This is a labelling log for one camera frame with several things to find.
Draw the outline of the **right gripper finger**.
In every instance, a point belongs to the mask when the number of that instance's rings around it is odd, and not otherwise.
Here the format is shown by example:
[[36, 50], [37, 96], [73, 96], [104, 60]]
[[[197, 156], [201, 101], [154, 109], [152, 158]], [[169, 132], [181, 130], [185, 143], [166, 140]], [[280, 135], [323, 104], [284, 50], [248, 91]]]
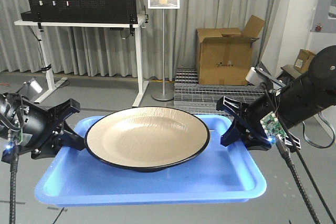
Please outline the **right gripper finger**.
[[263, 130], [253, 128], [241, 119], [235, 118], [229, 129], [221, 136], [221, 145], [228, 147], [237, 141], [242, 141], [250, 150], [268, 151], [271, 143]]
[[223, 96], [216, 102], [217, 111], [225, 111], [231, 115], [242, 115], [249, 107], [248, 103], [240, 102]]

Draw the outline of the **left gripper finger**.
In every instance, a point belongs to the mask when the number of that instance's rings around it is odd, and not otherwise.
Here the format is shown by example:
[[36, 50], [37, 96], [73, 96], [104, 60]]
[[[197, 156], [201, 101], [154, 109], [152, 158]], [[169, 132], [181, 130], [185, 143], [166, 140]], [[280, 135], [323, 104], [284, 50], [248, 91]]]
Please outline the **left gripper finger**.
[[59, 149], [67, 146], [82, 151], [85, 148], [84, 138], [78, 135], [66, 121], [57, 126], [52, 137], [53, 145]]
[[72, 114], [80, 112], [80, 103], [75, 99], [68, 99], [47, 111], [47, 123], [61, 123]]

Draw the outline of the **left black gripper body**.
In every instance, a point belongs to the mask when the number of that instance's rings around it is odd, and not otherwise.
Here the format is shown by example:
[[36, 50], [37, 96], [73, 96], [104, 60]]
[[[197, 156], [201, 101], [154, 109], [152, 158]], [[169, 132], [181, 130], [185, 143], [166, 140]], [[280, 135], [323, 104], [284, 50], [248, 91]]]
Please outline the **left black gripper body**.
[[1, 95], [1, 138], [7, 141], [2, 162], [11, 163], [26, 153], [31, 153], [32, 159], [56, 156], [53, 132], [57, 124], [47, 123], [47, 113], [18, 93]]

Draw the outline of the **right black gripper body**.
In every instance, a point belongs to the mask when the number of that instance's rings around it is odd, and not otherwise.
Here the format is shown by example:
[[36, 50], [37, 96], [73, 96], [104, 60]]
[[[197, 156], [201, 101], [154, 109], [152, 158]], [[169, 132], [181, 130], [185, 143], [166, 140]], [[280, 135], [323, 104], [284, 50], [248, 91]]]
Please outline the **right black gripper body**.
[[275, 98], [263, 87], [264, 95], [247, 108], [247, 121], [270, 145], [288, 140], [277, 114]]

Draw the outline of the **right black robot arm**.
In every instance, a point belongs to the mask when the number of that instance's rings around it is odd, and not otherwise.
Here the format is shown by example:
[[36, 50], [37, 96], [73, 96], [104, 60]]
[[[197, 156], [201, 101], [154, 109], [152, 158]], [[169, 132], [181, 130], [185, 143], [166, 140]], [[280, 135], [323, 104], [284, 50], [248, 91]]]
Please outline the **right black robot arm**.
[[241, 140], [249, 150], [271, 148], [260, 120], [272, 111], [280, 114], [290, 129], [324, 109], [335, 105], [335, 46], [322, 49], [311, 61], [308, 71], [281, 88], [278, 94], [267, 92], [251, 104], [223, 96], [216, 109], [234, 117], [221, 137], [221, 145]]

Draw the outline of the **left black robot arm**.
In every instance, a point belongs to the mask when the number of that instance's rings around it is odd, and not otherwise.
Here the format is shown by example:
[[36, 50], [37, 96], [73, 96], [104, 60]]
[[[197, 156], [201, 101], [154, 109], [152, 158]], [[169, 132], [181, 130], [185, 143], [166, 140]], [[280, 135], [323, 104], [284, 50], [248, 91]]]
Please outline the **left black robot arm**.
[[74, 99], [45, 109], [18, 93], [1, 95], [1, 138], [21, 136], [17, 140], [18, 155], [30, 153], [32, 159], [53, 158], [63, 146], [77, 150], [85, 148], [84, 138], [66, 122], [80, 112]]

